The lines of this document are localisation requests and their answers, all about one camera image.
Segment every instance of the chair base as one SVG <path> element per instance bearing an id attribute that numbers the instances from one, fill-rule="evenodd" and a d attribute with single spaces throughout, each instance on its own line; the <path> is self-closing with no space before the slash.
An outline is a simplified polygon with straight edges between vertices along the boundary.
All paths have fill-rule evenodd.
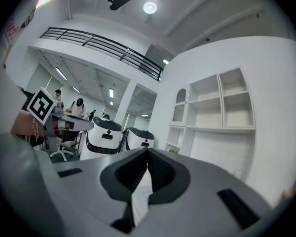
<path id="1" fill-rule="evenodd" d="M 67 150 L 58 150 L 56 152 L 53 152 L 49 157 L 52 158 L 56 154 L 61 154 L 63 156 L 63 158 L 64 158 L 64 161 L 67 161 L 67 158 L 65 157 L 64 153 L 71 155 L 71 157 L 74 156 L 74 154 L 72 152 L 69 152 Z"/>

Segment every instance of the built-in shelving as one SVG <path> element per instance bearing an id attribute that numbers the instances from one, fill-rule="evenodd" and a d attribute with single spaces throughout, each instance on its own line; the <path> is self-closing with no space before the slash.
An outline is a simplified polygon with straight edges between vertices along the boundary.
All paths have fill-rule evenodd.
<path id="1" fill-rule="evenodd" d="M 253 103 L 240 68 L 178 89 L 166 149 L 176 148 L 180 155 L 216 164 L 242 178 L 254 153 L 255 136 Z"/>
<path id="2" fill-rule="evenodd" d="M 248 92 L 223 97 L 224 127 L 254 126 L 253 109 Z"/>
<path id="3" fill-rule="evenodd" d="M 220 96 L 219 80 L 217 75 L 214 75 L 191 84 L 189 101 L 194 102 Z"/>
<path id="4" fill-rule="evenodd" d="M 188 105 L 186 125 L 199 127 L 222 126 L 221 98 L 211 98 L 190 102 Z"/>
<path id="5" fill-rule="evenodd" d="M 218 132 L 218 133 L 251 133 L 256 130 L 255 127 L 196 127 L 196 126 L 186 126 L 194 131 L 201 132 Z"/>
<path id="6" fill-rule="evenodd" d="M 219 77 L 223 96 L 248 90 L 240 68 L 219 74 Z"/>

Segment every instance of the white ceiling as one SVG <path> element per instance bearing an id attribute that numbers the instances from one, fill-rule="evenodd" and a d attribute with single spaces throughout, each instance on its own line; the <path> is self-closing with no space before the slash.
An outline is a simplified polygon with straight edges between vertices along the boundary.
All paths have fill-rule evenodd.
<path id="1" fill-rule="evenodd" d="M 39 51 L 40 59 L 44 66 L 59 82 L 77 88 L 82 94 L 110 105 L 112 99 L 109 89 L 114 90 L 113 103 L 118 108 L 128 85 L 127 80 L 122 80 L 110 75 L 103 70 L 96 69 L 86 63 L 74 61 L 53 53 Z M 58 67 L 66 76 L 65 81 L 56 71 Z"/>
<path id="2" fill-rule="evenodd" d="M 135 115 L 147 114 L 147 119 L 151 118 L 156 97 L 157 94 L 137 86 L 134 90 L 127 112 Z"/>
<path id="3" fill-rule="evenodd" d="M 155 14 L 144 13 L 146 1 L 157 4 Z M 70 0 L 72 13 L 107 17 L 142 33 L 153 29 L 180 51 L 222 39 L 274 34 L 262 0 L 131 0 L 118 11 L 109 5 L 107 0 Z"/>
<path id="4" fill-rule="evenodd" d="M 89 66 L 87 62 L 76 61 L 54 53 L 37 51 L 45 69 L 61 84 L 69 84 L 82 94 L 118 109 L 124 96 L 129 80 L 109 74 L 109 71 Z M 55 70 L 58 67 L 65 75 L 64 80 Z M 114 98 L 110 98 L 109 89 L 114 90 Z M 156 94 L 138 85 L 134 91 L 127 112 L 134 115 L 152 114 Z"/>

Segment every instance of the office chair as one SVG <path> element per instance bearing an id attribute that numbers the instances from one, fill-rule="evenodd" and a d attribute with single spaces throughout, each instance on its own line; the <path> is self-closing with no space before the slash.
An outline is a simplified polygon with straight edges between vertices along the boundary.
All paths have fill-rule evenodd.
<path id="1" fill-rule="evenodd" d="M 67 158 L 65 154 L 71 155 L 71 157 L 74 156 L 74 154 L 68 150 L 64 150 L 63 148 L 70 148 L 72 144 L 75 142 L 77 136 L 79 134 L 79 131 L 63 131 L 62 132 L 62 138 L 57 138 L 59 140 L 59 145 L 58 151 L 53 152 L 49 157 L 52 158 L 56 154 L 61 154 L 64 158 L 64 161 L 67 161 Z"/>

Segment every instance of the ceiling light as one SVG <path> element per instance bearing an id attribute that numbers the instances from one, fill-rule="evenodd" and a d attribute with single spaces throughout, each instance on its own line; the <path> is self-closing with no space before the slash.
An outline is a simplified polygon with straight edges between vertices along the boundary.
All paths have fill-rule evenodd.
<path id="1" fill-rule="evenodd" d="M 79 91 L 79 90 L 77 90 L 75 87 L 73 87 L 73 89 L 74 89 L 76 92 L 80 93 L 80 91 Z"/>
<path id="2" fill-rule="evenodd" d="M 144 11 L 148 14 L 153 14 L 157 11 L 157 5 L 154 2 L 146 2 L 144 4 Z"/>
<path id="3" fill-rule="evenodd" d="M 110 89 L 110 97 L 113 98 L 114 91 Z"/>
<path id="4" fill-rule="evenodd" d="M 61 73 L 61 71 L 59 70 L 59 68 L 55 68 L 55 70 L 65 79 L 67 80 L 67 78 L 64 76 L 63 73 Z"/>

